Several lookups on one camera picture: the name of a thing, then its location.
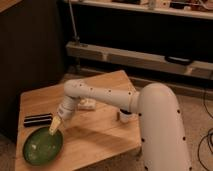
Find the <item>white cylindrical wrist gripper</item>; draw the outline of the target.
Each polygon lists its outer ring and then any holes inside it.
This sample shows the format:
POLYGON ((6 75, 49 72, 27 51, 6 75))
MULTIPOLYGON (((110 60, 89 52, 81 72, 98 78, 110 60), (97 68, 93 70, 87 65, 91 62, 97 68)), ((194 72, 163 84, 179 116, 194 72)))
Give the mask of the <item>white cylindrical wrist gripper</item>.
POLYGON ((62 119, 67 120, 72 117, 72 115, 75 113, 78 102, 79 100, 77 98, 71 98, 68 96, 65 96, 63 98, 57 109, 58 116, 53 117, 53 120, 49 127, 49 133, 51 135, 54 135, 57 132, 58 128, 62 124, 62 119))

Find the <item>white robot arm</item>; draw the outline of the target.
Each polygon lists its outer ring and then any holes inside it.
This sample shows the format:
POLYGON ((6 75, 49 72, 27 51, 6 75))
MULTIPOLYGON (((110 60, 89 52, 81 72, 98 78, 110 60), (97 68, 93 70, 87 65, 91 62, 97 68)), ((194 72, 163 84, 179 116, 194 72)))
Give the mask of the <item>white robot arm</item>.
POLYGON ((147 171, 192 171, 190 154, 174 92, 165 84, 151 83, 141 91, 101 88, 85 79, 64 84, 64 97, 49 133, 54 135, 63 120, 75 113, 82 98, 91 98, 124 111, 139 114, 140 138, 147 171))

